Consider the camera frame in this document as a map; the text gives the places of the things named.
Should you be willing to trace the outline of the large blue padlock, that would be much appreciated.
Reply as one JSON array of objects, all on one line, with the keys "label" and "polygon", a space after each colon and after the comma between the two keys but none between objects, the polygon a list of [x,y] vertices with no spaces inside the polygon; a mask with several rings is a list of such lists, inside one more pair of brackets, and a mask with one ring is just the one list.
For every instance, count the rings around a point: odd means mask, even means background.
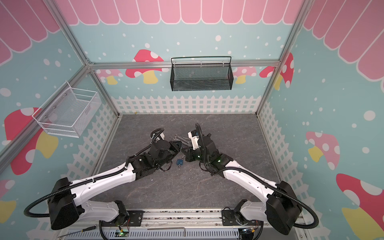
[{"label": "large blue padlock", "polygon": [[184,164],[183,159],[177,159],[177,167],[180,168]]}]

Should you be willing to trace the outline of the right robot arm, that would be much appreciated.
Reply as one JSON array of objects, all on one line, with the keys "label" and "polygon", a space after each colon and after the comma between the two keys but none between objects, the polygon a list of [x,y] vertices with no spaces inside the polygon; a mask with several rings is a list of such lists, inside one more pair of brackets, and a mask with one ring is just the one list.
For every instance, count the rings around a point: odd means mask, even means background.
[{"label": "right robot arm", "polygon": [[235,207],[233,212],[241,225],[252,220],[268,222],[283,235],[288,235],[292,228],[314,229],[319,225],[318,215],[297,199],[287,182],[276,183],[247,170],[230,156],[220,153],[210,135],[200,137],[192,131],[188,137],[192,145],[183,149],[187,161],[200,162],[203,171],[238,184],[261,201],[256,204],[242,200]]}]

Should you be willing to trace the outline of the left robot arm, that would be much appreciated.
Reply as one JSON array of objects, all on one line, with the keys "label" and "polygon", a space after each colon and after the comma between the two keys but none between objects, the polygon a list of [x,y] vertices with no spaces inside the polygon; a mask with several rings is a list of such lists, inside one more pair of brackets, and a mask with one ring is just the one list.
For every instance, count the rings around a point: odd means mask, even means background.
[{"label": "left robot arm", "polygon": [[131,183],[171,165],[181,151],[182,142],[152,141],[125,163],[103,173],[76,181],[62,178],[52,192],[29,204],[24,215],[30,218],[49,218],[52,230],[61,230],[81,221],[104,221],[123,224],[129,214],[122,201],[94,202],[92,198],[117,186]]}]

